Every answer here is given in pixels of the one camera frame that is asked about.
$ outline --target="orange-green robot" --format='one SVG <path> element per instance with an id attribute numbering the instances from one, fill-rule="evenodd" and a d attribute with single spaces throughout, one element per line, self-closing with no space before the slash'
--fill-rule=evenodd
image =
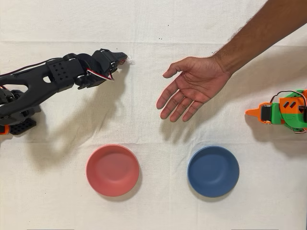
<path id="1" fill-rule="evenodd" d="M 273 103 L 275 96 L 281 92 L 291 92 L 286 97 L 279 98 L 279 103 Z M 307 90 L 280 91 L 270 102 L 264 102 L 258 109 L 250 109 L 245 113 L 256 116 L 265 124 L 285 125 L 294 133 L 307 132 Z"/>

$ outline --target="bowl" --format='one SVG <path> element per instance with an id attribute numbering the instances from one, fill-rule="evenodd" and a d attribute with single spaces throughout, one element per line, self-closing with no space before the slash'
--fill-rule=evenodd
<path id="1" fill-rule="evenodd" d="M 229 193 L 237 184 L 240 169 L 235 156 L 219 146 L 197 151 L 188 166 L 188 180 L 202 196 L 219 197 Z"/>
<path id="2" fill-rule="evenodd" d="M 86 164 L 90 186 L 104 196 L 121 196 L 137 183 L 140 166 L 135 155 L 120 145 L 97 149 Z"/>

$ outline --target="forearm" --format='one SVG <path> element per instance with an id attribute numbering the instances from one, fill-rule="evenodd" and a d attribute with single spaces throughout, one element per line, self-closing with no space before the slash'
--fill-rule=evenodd
<path id="1" fill-rule="evenodd" d="M 307 0 L 268 0 L 214 58 L 233 74 L 253 58 L 307 23 Z"/>

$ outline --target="red bowl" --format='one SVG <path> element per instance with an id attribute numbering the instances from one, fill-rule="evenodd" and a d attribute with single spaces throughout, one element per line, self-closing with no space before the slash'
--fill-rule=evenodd
<path id="1" fill-rule="evenodd" d="M 86 177 L 91 187 L 105 196 L 121 196 L 137 183 L 140 166 L 134 154 L 120 145 L 97 149 L 86 164 Z"/>

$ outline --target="human hand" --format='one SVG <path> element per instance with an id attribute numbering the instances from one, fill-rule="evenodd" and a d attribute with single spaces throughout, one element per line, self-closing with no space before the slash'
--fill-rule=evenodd
<path id="1" fill-rule="evenodd" d="M 180 71 L 181 74 L 167 86 L 156 105 L 158 109 L 162 109 L 171 98 L 160 114 L 162 119 L 167 119 L 174 110 L 170 116 L 171 122 L 176 122 L 187 108 L 182 120 L 189 121 L 231 77 L 231 73 L 225 71 L 214 56 L 187 57 L 171 64 L 163 77 L 170 78 Z"/>

